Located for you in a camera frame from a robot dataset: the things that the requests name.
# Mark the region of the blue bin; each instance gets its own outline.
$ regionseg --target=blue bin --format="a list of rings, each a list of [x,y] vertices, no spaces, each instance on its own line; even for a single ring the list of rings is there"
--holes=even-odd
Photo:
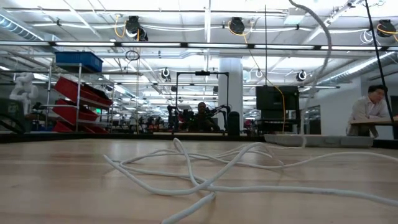
[[[83,65],[82,72],[102,72],[103,61],[91,52],[56,52],[55,63],[69,72],[78,72],[79,63]]]

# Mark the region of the ceiling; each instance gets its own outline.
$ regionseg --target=ceiling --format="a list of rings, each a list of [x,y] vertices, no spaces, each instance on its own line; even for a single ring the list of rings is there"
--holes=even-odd
[[[361,1],[355,0],[296,0],[313,9],[322,20],[328,19],[339,8],[347,2],[359,2],[356,7],[348,9],[338,17],[328,27],[332,32],[333,45],[367,45],[361,37],[364,31],[369,28],[369,19],[366,8]],[[41,34],[52,34],[60,40],[68,41],[125,41],[132,42],[128,36],[118,37],[115,34],[114,25],[123,26],[128,16],[137,15],[140,17],[140,24],[145,28],[149,41],[151,42],[215,42],[215,43],[239,43],[243,44],[241,36],[233,35],[228,29],[223,29],[223,24],[228,24],[233,16],[242,17],[249,32],[247,40],[253,44],[309,44],[326,45],[325,35],[320,32],[309,39],[311,31],[317,27],[316,21],[305,16],[300,22],[300,29],[296,26],[284,24],[284,18],[288,8],[292,5],[288,0],[236,0],[231,4],[230,0],[146,0],[136,1],[125,0],[0,0],[1,7],[17,21],[25,23],[27,26]],[[211,2],[210,12],[206,12],[208,3]],[[398,24],[398,12],[396,11],[395,0],[369,0],[373,5],[370,10],[373,16],[374,25],[380,19],[390,19],[392,24]],[[211,29],[205,29],[205,24],[210,21]],[[118,34],[123,33],[123,27],[116,29]],[[18,35],[0,28],[1,40],[23,40]],[[396,45],[393,37],[377,37],[381,45]],[[53,54],[43,49],[31,47],[2,47],[0,49],[0,65],[12,69],[37,68],[38,65],[20,57],[9,55],[6,50],[14,50],[22,55],[50,64]],[[170,86],[139,85],[132,83],[151,83],[163,82],[161,73],[164,68],[170,70],[172,82],[175,82],[176,72],[197,71],[206,69],[207,52],[205,49],[173,49],[173,48],[141,48],[140,63],[127,61],[124,58],[125,51],[130,48],[67,48],[64,50],[85,50],[93,51],[104,60],[104,71],[135,72],[140,71],[143,76],[120,74],[110,75],[109,78],[114,82],[129,83],[121,85],[124,91],[146,98],[145,104],[150,109],[141,111],[164,111],[168,101],[164,95],[171,94]],[[297,51],[288,50],[269,50],[268,57],[261,50],[252,50],[254,59],[261,70],[267,68],[268,79],[278,85],[297,85],[295,74],[301,70],[312,73],[323,64],[325,52],[316,51]],[[256,85],[264,83],[264,77],[257,77],[258,71],[253,58],[248,50],[234,49],[213,49],[210,50],[208,58],[208,69],[218,70],[219,59],[222,57],[239,57],[245,70],[244,83],[246,85]],[[374,52],[333,52],[326,73],[330,73],[337,68],[354,62],[373,57]],[[93,82],[97,77],[90,77]],[[217,84],[217,78],[196,77],[194,75],[184,75],[180,77],[182,83],[207,83]],[[212,86],[185,86],[179,89],[183,95],[212,95]],[[253,87],[244,87],[245,96],[254,96]],[[118,93],[117,98],[121,98],[120,104],[135,105],[135,101],[128,101],[129,97],[125,93]],[[185,97],[186,104],[195,105],[198,101],[193,101],[190,97]],[[216,101],[208,98],[196,97],[197,100],[206,101],[211,106],[216,106]],[[255,108],[252,100],[244,102],[245,113],[249,114]]]

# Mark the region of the metal shelving rack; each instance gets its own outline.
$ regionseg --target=metal shelving rack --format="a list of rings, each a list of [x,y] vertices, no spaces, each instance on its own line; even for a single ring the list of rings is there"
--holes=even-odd
[[[68,66],[68,67],[76,67],[76,68],[78,68],[78,90],[77,90],[76,106],[72,106],[72,105],[50,105],[49,104],[50,103],[51,78],[52,78],[53,65],[58,66],[58,67]],[[75,126],[76,126],[76,130],[75,131],[76,132],[78,131],[79,124],[94,124],[96,126],[108,126],[109,125],[109,111],[113,112],[113,104],[111,106],[108,106],[108,105],[104,105],[104,104],[95,102],[93,100],[89,100],[87,98],[80,97],[81,76],[82,76],[82,70],[83,69],[85,69],[86,71],[90,71],[89,68],[84,67],[84,65],[81,64],[81,63],[79,63],[79,64],[52,63],[52,66],[50,66],[50,69],[49,69],[49,84],[48,84],[48,87],[47,87],[47,104],[44,105],[45,107],[47,107],[46,116],[45,116],[45,127],[47,127],[47,124],[48,124],[50,108],[54,108],[54,107],[73,107],[73,108],[76,108],[76,124],[75,124]],[[100,110],[101,110],[101,114],[102,114],[103,108],[108,108],[107,122],[105,123],[105,122],[101,122],[101,121],[100,122],[97,122],[97,121],[86,121],[86,120],[79,119],[80,101],[81,100],[85,101],[85,102],[90,102],[90,103],[92,103],[94,105],[99,106]]]

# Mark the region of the workstation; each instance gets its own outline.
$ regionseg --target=workstation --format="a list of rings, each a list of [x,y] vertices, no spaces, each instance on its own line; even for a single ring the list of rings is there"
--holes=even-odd
[[[395,5],[3,1],[0,220],[396,223]]]

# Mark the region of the man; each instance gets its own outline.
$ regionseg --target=man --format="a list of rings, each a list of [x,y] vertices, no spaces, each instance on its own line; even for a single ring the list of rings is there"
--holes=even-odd
[[[387,118],[389,113],[387,103],[384,100],[387,91],[387,87],[383,85],[369,86],[368,95],[355,102],[348,121],[348,136],[370,136],[370,132],[375,138],[379,136],[374,125],[351,125],[351,122],[354,120]]]
[[[198,104],[198,113],[190,121],[190,131],[219,131],[220,127],[214,123],[211,116],[206,112],[206,103]]]

